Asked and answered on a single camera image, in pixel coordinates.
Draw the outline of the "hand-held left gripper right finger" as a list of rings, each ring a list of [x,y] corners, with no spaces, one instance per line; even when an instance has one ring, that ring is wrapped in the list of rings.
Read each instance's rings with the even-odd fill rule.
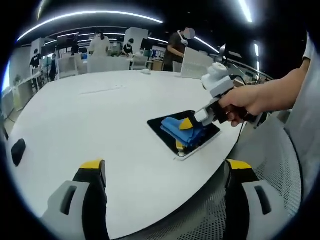
[[[272,240],[290,220],[284,200],[252,167],[227,159],[225,240]]]

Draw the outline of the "person's right hand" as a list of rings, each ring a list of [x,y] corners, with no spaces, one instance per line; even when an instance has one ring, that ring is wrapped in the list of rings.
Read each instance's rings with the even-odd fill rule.
[[[257,116],[263,112],[263,103],[260,98],[262,85],[246,85],[234,88],[224,95],[220,100],[220,106],[226,111],[228,122],[232,127],[237,127],[244,121],[240,118],[237,108],[245,108],[245,110]]]

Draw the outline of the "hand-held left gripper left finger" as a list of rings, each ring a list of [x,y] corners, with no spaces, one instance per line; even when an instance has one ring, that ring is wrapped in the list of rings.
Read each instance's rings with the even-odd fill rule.
[[[41,221],[59,240],[108,240],[106,165],[83,163],[48,199]]]

